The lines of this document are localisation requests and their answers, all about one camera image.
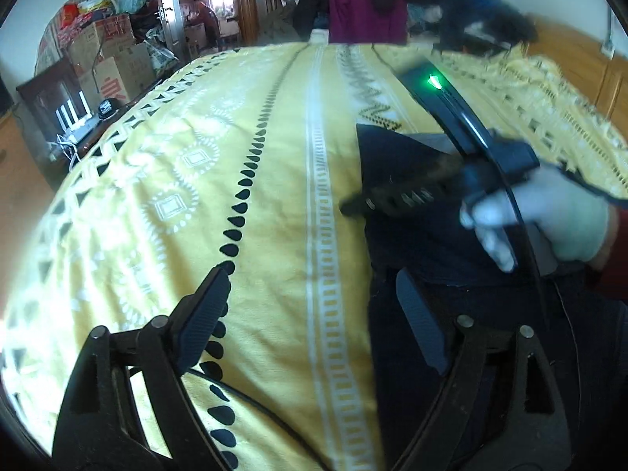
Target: wall outlet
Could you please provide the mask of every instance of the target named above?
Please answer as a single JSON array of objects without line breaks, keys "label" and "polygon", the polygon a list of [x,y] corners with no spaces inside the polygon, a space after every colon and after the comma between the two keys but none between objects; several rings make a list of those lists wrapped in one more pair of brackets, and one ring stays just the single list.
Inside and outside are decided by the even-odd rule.
[{"label": "wall outlet", "polygon": [[601,52],[602,55],[612,60],[615,56],[615,45],[612,42],[605,42],[604,44],[602,44]]}]

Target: gloved hand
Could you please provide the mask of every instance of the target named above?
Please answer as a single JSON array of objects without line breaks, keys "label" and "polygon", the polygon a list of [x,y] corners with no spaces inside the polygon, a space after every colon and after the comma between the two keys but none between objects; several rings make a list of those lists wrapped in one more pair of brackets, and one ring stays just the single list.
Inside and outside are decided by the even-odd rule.
[{"label": "gloved hand", "polygon": [[[513,188],[526,223],[536,223],[551,242],[559,261],[591,261],[601,250],[609,228],[610,204],[567,179],[556,168],[542,166]],[[515,265],[510,245],[497,229],[517,219],[506,192],[497,192],[472,207],[463,204],[460,223],[475,229],[482,247],[504,272]]]}]

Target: patterned blanket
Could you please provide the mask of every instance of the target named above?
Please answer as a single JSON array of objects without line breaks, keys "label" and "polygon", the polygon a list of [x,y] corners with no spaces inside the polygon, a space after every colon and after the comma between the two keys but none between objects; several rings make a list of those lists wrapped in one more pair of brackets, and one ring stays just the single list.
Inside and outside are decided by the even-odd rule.
[{"label": "patterned blanket", "polygon": [[[228,311],[197,369],[272,409],[334,469],[382,469],[363,221],[337,207],[360,190],[356,123],[442,132],[393,74],[423,55],[487,126],[628,198],[623,138],[544,59],[305,44],[197,59],[74,168],[24,257],[2,378],[46,450],[89,331],[171,312],[222,264]],[[233,467],[317,469],[251,405],[183,382]],[[167,455],[141,374],[132,383],[147,438]]]}]

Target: maroon cloth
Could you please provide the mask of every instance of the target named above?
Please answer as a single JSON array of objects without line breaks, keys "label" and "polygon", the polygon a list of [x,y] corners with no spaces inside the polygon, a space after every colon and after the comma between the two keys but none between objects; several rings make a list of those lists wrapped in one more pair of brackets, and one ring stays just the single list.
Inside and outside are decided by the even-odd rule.
[{"label": "maroon cloth", "polygon": [[372,0],[329,0],[329,42],[405,44],[407,8],[397,0],[392,12],[379,15]]},{"label": "maroon cloth", "polygon": [[597,289],[612,299],[628,299],[628,210],[619,212],[619,229]]}]

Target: wooden door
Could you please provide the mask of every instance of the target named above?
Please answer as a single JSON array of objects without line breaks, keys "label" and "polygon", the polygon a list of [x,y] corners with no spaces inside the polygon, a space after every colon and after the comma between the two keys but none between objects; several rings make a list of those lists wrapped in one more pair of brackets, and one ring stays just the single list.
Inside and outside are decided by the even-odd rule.
[{"label": "wooden door", "polygon": [[620,55],[608,64],[597,108],[628,139],[628,61]]},{"label": "wooden door", "polygon": [[161,19],[163,32],[166,37],[166,45],[181,61],[181,64],[187,64],[190,62],[190,52],[185,43],[183,15],[181,15],[179,0],[158,1],[159,18]]}]

